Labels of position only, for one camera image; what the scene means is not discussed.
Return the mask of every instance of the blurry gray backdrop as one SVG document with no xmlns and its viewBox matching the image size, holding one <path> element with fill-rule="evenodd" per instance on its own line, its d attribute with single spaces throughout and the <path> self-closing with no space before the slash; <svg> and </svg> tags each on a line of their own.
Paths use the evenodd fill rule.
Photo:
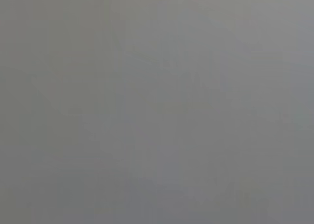
<svg viewBox="0 0 314 224">
<path fill-rule="evenodd" d="M 313 8 L 0 0 L 0 223 L 313 223 Z"/>
</svg>

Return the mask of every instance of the gray surface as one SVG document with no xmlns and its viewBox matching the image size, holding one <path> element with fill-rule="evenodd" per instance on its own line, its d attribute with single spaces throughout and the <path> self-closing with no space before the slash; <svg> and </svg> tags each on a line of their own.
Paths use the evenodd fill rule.
<svg viewBox="0 0 314 224">
<path fill-rule="evenodd" d="M 313 223 L 312 0 L 0 0 L 0 222 Z"/>
</svg>

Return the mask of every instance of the gray wall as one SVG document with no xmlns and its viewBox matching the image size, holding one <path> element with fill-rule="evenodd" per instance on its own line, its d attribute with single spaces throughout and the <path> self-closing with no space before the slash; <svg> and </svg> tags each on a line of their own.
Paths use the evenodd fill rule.
<svg viewBox="0 0 314 224">
<path fill-rule="evenodd" d="M 312 0 L 0 0 L 0 221 L 309 224 Z"/>
</svg>

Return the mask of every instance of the gray background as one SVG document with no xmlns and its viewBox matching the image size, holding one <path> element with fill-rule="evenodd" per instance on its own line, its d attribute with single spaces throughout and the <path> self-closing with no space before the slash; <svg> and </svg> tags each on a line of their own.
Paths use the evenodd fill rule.
<svg viewBox="0 0 314 224">
<path fill-rule="evenodd" d="M 312 0 L 0 0 L 0 222 L 309 224 Z"/>
</svg>

